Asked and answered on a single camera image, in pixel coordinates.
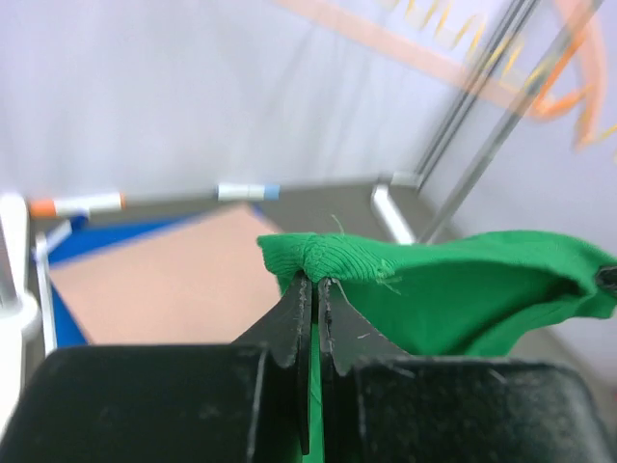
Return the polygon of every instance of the loose thread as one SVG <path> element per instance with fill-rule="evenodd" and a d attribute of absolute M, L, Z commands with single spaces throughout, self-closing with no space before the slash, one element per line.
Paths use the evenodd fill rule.
<path fill-rule="evenodd" d="M 382 266 L 377 269 L 377 278 L 375 282 L 377 285 L 385 286 L 387 289 L 392 291 L 394 294 L 398 294 L 402 296 L 403 294 L 398 289 L 394 288 L 391 284 L 400 283 L 403 281 L 403 277 L 395 277 L 394 275 L 388 275 L 386 277 L 386 270 L 388 268 L 388 263 L 382 259 Z"/>
<path fill-rule="evenodd" d="M 340 221 L 336 218 L 336 216 L 334 214 L 330 214 L 330 216 L 335 219 L 336 224 L 338 225 L 338 231 L 340 232 L 340 234 L 342 234 L 343 236 L 345 235 L 345 230 L 343 229 L 342 224 L 340 223 Z"/>

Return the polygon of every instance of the metal rod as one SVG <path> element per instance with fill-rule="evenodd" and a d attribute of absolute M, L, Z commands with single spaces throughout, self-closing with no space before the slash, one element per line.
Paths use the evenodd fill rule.
<path fill-rule="evenodd" d="M 413 244 L 416 241 L 414 232 L 405 217 L 394 202 L 386 183 L 375 185 L 371 195 L 373 211 L 386 226 L 390 237 L 398 244 Z"/>
<path fill-rule="evenodd" d="M 513 2 L 503 19 L 499 22 L 495 33 L 487 45 L 487 51 L 482 55 L 480 61 L 471 72 L 465 87 L 457 95 L 452 108 L 438 128 L 428 149 L 422 155 L 416 167 L 416 172 L 420 177 L 417 188 L 418 192 L 421 191 L 437 163 L 442 159 L 447 147 L 461 128 L 463 120 L 477 101 L 478 95 L 496 71 L 507 50 L 514 42 L 514 38 L 521 31 L 539 3 L 540 0 L 519 0 L 516 3 Z M 513 32 L 508 34 L 513 23 Z M 501 52 L 494 58 L 499 48 L 501 48 Z"/>
<path fill-rule="evenodd" d="M 537 71 L 537 75 L 528 83 L 526 88 L 523 88 L 517 94 L 517 98 L 511 110 L 506 112 L 506 114 L 497 123 L 491 136 L 489 136 L 478 154 L 475 155 L 471 161 L 471 164 L 445 200 L 442 208 L 438 210 L 437 214 L 433 218 L 433 221 L 420 236 L 420 243 L 430 242 L 443 229 L 447 221 L 450 220 L 450 218 L 458 210 L 469 194 L 469 191 L 471 191 L 471 189 L 475 186 L 475 183 L 480 179 L 480 177 L 482 177 L 482 174 L 484 174 L 495 158 L 496 152 L 499 148 L 501 148 L 503 142 L 505 142 L 506 138 L 521 120 L 524 112 L 531 106 L 535 97 L 542 90 L 544 84 L 549 79 L 552 70 L 559 62 L 562 55 L 568 50 L 573 39 L 573 35 L 587 23 L 589 18 L 593 16 L 603 1 L 604 0 L 591 0 L 589 2 L 589 8 L 585 9 L 584 12 L 581 12 L 574 27 L 566 25 L 561 29 L 553 43 L 550 45 L 550 48 L 544 58 L 536 67 L 536 69 L 540 69 Z"/>
<path fill-rule="evenodd" d="M 46 247 L 45 233 L 37 233 L 35 247 Z M 47 254 L 42 254 L 37 260 L 37 280 L 39 280 L 40 314 L 42 315 L 42 338 L 45 345 L 45 355 L 51 354 L 58 347 L 56 338 L 56 319 L 54 316 L 51 284 L 49 283 L 49 260 Z"/>
<path fill-rule="evenodd" d="M 9 248 L 0 218 L 0 310 L 11 307 L 17 301 L 17 291 L 9 261 Z"/>

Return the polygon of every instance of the black clamp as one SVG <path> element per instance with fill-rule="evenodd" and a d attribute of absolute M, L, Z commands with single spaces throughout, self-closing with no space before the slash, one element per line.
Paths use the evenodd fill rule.
<path fill-rule="evenodd" d="M 319 366 L 310 364 L 315 323 Z M 411 356 L 339 282 L 301 273 L 232 344 L 56 351 L 19 401 L 0 461 L 299 462 L 322 438 L 309 436 L 312 368 L 325 463 L 617 461 L 570 370 Z"/>
<path fill-rule="evenodd" d="M 617 265 L 605 265 L 596 273 L 596 285 L 617 297 Z"/>

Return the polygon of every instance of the green fabric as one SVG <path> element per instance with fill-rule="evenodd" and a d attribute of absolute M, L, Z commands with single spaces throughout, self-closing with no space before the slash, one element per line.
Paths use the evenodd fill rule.
<path fill-rule="evenodd" d="M 416 355 L 505 355 L 527 331 L 573 316 L 609 318 L 614 295 L 595 275 L 617 259 L 584 241 L 504 231 L 440 245 L 401 246 L 352 235 L 261 236 L 282 291 L 304 270 L 339 279 L 378 330 Z M 323 461 L 318 339 L 313 333 L 307 462 Z"/>

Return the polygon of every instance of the blue mat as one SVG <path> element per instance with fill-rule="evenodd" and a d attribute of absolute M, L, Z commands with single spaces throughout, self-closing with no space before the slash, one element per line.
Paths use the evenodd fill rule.
<path fill-rule="evenodd" d="M 253 208 L 255 215 L 259 217 L 263 216 L 258 206 L 254 205 Z M 155 232 L 169 225 L 187 221 L 192 217 L 194 216 L 112 227 L 85 228 L 72 234 L 50 254 L 49 265 L 53 266 L 55 263 L 73 259 L 77 256 L 82 256 L 107 246 L 122 243 L 129 239 L 140 237 L 146 233 Z M 84 335 L 79 330 L 79 327 L 67 309 L 67 305 L 62 300 L 62 297 L 53 284 L 51 285 L 51 292 L 58 347 L 86 344 L 87 341 Z"/>

